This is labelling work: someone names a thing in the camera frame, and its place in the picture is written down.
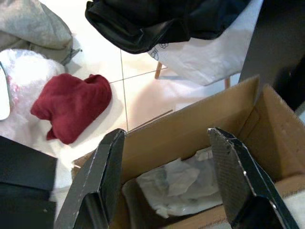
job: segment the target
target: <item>cardboard edge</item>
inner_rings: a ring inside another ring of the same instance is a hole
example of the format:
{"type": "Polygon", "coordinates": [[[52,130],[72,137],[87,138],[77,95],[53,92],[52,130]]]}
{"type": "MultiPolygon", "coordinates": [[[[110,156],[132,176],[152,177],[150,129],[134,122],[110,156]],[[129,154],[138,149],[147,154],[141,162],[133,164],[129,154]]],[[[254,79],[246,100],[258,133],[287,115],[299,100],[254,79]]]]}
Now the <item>cardboard edge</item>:
{"type": "Polygon", "coordinates": [[[281,96],[273,89],[272,86],[266,84],[263,88],[263,94],[271,93],[274,97],[276,97],[280,103],[284,106],[287,112],[290,113],[290,115],[298,122],[299,125],[302,126],[305,130],[305,124],[302,122],[302,120],[294,113],[294,111],[288,106],[288,104],[285,102],[284,99],[281,98],[281,96]]]}
{"type": "Polygon", "coordinates": [[[257,97],[257,92],[258,92],[259,75],[255,75],[255,76],[253,76],[252,78],[249,78],[249,79],[247,79],[247,80],[245,80],[245,81],[243,81],[243,82],[241,82],[241,83],[238,83],[237,85],[235,85],[235,86],[233,86],[233,87],[229,87],[229,88],[226,89],[226,90],[223,90],[223,91],[221,91],[221,92],[219,92],[219,93],[216,93],[216,94],[211,95],[211,96],[209,96],[209,97],[207,97],[207,98],[204,98],[204,99],[202,99],[202,100],[199,100],[199,101],[197,101],[197,102],[195,102],[195,103],[193,103],[193,104],[191,104],[191,105],[189,105],[189,106],[187,106],[187,107],[185,107],[185,108],[183,108],[183,109],[181,109],[181,110],[179,110],[179,111],[172,112],[171,114],[168,114],[168,115],[163,116],[163,117],[161,117],[161,118],[159,118],[159,119],[157,119],[157,120],[154,120],[154,121],[148,123],[148,124],[145,125],[145,126],[140,126],[139,128],[136,128],[136,129],[134,129],[134,130],[128,132],[128,133],[127,133],[127,136],[132,136],[133,134],[135,134],[135,133],[137,133],[137,132],[139,132],[139,131],[141,131],[141,130],[143,130],[143,129],[147,129],[147,128],[151,127],[152,125],[156,124],[156,123],[162,122],[162,121],[165,120],[165,119],[168,119],[168,118],[171,118],[171,117],[174,116],[174,115],[180,114],[181,112],[183,112],[183,111],[185,111],[185,110],[187,110],[187,109],[191,109],[191,108],[193,108],[194,106],[197,106],[198,104],[205,103],[205,102],[208,101],[208,100],[211,100],[211,99],[214,99],[214,98],[216,98],[216,97],[218,97],[218,96],[221,96],[221,95],[223,95],[224,93],[226,93],[227,91],[236,90],[236,89],[238,89],[238,88],[240,88],[240,87],[243,87],[244,84],[251,84],[251,83],[253,83],[253,84],[255,83],[255,84],[256,84],[256,86],[255,86],[255,92],[254,92],[254,97],[253,97],[253,102],[252,102],[252,104],[254,105],[255,100],[256,100],[256,97],[257,97]]]}
{"type": "Polygon", "coordinates": [[[207,211],[192,216],[183,221],[171,224],[166,229],[184,229],[184,228],[199,228],[203,229],[215,224],[221,224],[227,222],[226,215],[224,211],[224,206],[220,205],[207,211]]]}

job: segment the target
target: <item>gray fabric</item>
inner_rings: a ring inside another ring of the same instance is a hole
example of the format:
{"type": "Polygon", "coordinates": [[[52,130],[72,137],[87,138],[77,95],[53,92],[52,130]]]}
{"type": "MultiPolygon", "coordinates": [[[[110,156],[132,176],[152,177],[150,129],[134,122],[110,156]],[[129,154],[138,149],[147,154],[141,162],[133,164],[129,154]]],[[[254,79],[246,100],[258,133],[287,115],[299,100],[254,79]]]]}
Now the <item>gray fabric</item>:
{"type": "Polygon", "coordinates": [[[27,49],[62,64],[70,61],[68,26],[38,0],[0,0],[0,51],[27,49]]]}

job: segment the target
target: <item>black jacket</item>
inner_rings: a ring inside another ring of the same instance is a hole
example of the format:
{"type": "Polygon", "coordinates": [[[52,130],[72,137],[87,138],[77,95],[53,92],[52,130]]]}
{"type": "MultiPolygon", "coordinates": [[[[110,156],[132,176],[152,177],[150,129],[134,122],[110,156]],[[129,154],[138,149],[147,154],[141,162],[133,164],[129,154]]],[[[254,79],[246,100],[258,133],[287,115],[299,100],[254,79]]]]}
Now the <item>black jacket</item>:
{"type": "Polygon", "coordinates": [[[85,16],[117,47],[142,53],[158,43],[214,39],[250,0],[94,0],[85,16]]]}

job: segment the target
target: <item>black panel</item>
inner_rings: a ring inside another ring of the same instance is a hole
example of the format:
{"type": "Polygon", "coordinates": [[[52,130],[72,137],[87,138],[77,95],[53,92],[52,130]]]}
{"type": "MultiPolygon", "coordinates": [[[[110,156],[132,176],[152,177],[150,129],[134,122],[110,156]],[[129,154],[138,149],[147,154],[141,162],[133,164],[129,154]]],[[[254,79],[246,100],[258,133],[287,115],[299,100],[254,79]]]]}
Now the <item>black panel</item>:
{"type": "Polygon", "coordinates": [[[42,189],[0,183],[0,197],[49,200],[50,193],[42,189]]]}
{"type": "Polygon", "coordinates": [[[56,220],[56,229],[108,228],[120,188],[125,132],[107,134],[79,170],[56,220]]]}
{"type": "Polygon", "coordinates": [[[52,229],[56,204],[26,198],[0,198],[3,229],[52,229]]]}
{"type": "Polygon", "coordinates": [[[240,82],[260,75],[277,91],[305,54],[305,1],[264,0],[240,82]]]}
{"type": "Polygon", "coordinates": [[[305,56],[278,93],[294,111],[305,101],[305,56]]]}
{"type": "Polygon", "coordinates": [[[0,136],[0,182],[52,191],[57,159],[0,136]]]}

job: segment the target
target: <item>tile grout line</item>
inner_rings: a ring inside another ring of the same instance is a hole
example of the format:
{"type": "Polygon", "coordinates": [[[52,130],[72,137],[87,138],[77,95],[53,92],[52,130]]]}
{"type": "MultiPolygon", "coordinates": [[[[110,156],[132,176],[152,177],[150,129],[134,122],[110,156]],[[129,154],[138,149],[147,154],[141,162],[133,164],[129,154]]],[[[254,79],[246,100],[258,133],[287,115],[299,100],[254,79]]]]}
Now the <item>tile grout line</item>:
{"type": "Polygon", "coordinates": [[[127,77],[126,79],[123,78],[123,79],[121,79],[121,80],[116,80],[116,81],[113,81],[113,82],[109,82],[109,84],[116,83],[116,82],[122,81],[122,80],[128,80],[128,79],[130,79],[130,78],[133,78],[133,77],[136,77],[136,76],[140,76],[140,75],[145,75],[145,74],[148,74],[148,73],[154,73],[155,71],[156,71],[156,70],[151,71],[151,72],[142,73],[142,74],[139,74],[139,75],[130,76],[130,77],[127,77]]]}
{"type": "Polygon", "coordinates": [[[130,78],[133,78],[133,77],[136,77],[136,76],[140,76],[140,75],[145,75],[145,74],[148,74],[148,73],[154,73],[156,70],[154,70],[154,71],[151,71],[151,72],[146,72],[146,73],[142,73],[142,74],[138,74],[138,75],[134,75],[134,76],[129,76],[129,77],[127,77],[127,78],[123,78],[123,80],[128,80],[128,79],[130,79],[130,78]]]}
{"type": "Polygon", "coordinates": [[[127,105],[126,105],[126,94],[125,94],[125,83],[124,83],[124,72],[123,72],[123,61],[122,61],[122,50],[120,49],[120,56],[121,56],[121,69],[122,69],[122,80],[123,80],[123,91],[124,91],[124,102],[125,102],[125,115],[126,115],[126,125],[127,125],[127,132],[129,131],[128,128],[128,117],[127,117],[127,105]]]}

